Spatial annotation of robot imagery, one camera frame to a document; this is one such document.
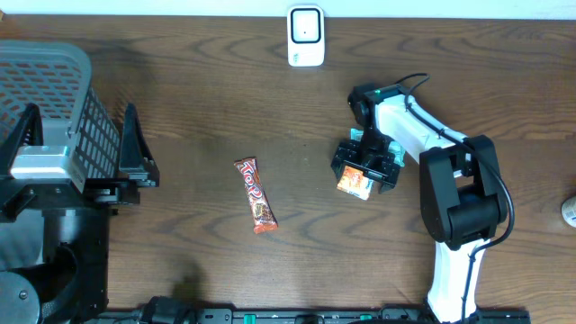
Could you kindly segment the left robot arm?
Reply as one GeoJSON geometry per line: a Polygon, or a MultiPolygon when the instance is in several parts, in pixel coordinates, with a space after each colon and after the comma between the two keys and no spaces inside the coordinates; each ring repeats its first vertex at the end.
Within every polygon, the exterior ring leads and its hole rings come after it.
{"type": "Polygon", "coordinates": [[[47,133],[57,126],[28,103],[1,142],[1,221],[37,211],[43,224],[41,261],[1,273],[3,323],[82,323],[102,314],[111,217],[139,203],[141,188],[159,185],[134,104],[118,141],[93,108],[80,114],[78,140],[51,144],[47,133]]]}

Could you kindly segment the orange snack packet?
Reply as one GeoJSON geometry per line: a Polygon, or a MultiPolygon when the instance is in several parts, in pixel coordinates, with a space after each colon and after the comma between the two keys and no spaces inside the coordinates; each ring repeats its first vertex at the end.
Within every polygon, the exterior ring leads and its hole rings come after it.
{"type": "Polygon", "coordinates": [[[337,189],[367,201],[373,189],[374,181],[364,176],[361,170],[345,166],[337,183],[337,189]]]}

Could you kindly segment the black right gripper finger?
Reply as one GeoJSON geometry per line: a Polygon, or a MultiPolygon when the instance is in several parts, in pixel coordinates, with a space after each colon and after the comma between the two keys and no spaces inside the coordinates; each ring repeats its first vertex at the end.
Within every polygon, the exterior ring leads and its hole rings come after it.
{"type": "Polygon", "coordinates": [[[344,168],[347,165],[349,159],[350,159],[349,155],[335,155],[332,158],[330,167],[334,172],[337,181],[341,179],[344,173],[344,168]]]}
{"type": "Polygon", "coordinates": [[[378,181],[378,183],[380,184],[378,193],[383,194],[385,192],[394,189],[398,182],[398,177],[399,177],[398,173],[392,173],[390,175],[383,176],[382,179],[378,181]]]}

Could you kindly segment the mint green wipes pack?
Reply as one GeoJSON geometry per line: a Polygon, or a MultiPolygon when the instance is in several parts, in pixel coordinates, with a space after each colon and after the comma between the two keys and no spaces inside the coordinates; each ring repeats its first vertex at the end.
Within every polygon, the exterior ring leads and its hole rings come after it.
{"type": "MultiPolygon", "coordinates": [[[[364,130],[358,130],[358,129],[350,130],[351,140],[361,141],[364,135],[365,135],[364,130]]],[[[389,137],[387,137],[385,140],[388,142],[388,147],[386,151],[388,153],[393,154],[393,163],[398,165],[399,167],[405,167],[404,163],[404,155],[406,153],[405,149],[397,141],[389,137]]]]}

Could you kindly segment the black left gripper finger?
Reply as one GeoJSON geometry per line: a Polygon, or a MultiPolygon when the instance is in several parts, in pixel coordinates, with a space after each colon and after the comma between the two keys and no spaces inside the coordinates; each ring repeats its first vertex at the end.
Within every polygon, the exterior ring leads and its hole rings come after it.
{"type": "Polygon", "coordinates": [[[42,145],[41,111],[36,104],[28,103],[15,128],[1,145],[1,175],[10,175],[10,167],[20,147],[42,145]]]}
{"type": "Polygon", "coordinates": [[[133,103],[127,104],[124,114],[119,169],[129,178],[158,178],[158,165],[144,139],[133,103]]]}

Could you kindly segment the green lid jar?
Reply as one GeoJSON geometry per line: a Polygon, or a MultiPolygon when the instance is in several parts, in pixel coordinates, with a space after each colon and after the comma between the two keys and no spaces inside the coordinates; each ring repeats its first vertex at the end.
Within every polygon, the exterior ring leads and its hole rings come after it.
{"type": "Polygon", "coordinates": [[[576,197],[568,198],[562,203],[561,214],[564,221],[573,228],[576,228],[576,197]]]}

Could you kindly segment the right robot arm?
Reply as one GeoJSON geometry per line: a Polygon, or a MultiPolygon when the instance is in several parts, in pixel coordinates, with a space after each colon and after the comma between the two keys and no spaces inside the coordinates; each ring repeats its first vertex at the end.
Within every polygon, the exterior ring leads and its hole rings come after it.
{"type": "Polygon", "coordinates": [[[497,227],[512,218],[493,142],[451,130],[400,83],[356,86],[347,101],[359,127],[332,159],[337,189],[363,200],[374,185],[390,191],[404,158],[412,157],[420,214],[436,245],[427,316],[437,323],[479,320],[474,295],[482,257],[497,227]]]}

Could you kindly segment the red Top chocolate bar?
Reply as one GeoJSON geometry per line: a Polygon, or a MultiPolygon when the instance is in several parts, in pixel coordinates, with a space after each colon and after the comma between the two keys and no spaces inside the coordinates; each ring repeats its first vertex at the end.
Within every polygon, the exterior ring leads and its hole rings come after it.
{"type": "Polygon", "coordinates": [[[254,232],[261,234],[278,229],[277,220],[267,200],[257,169],[257,160],[247,157],[234,162],[234,167],[241,173],[254,222],[254,232]]]}

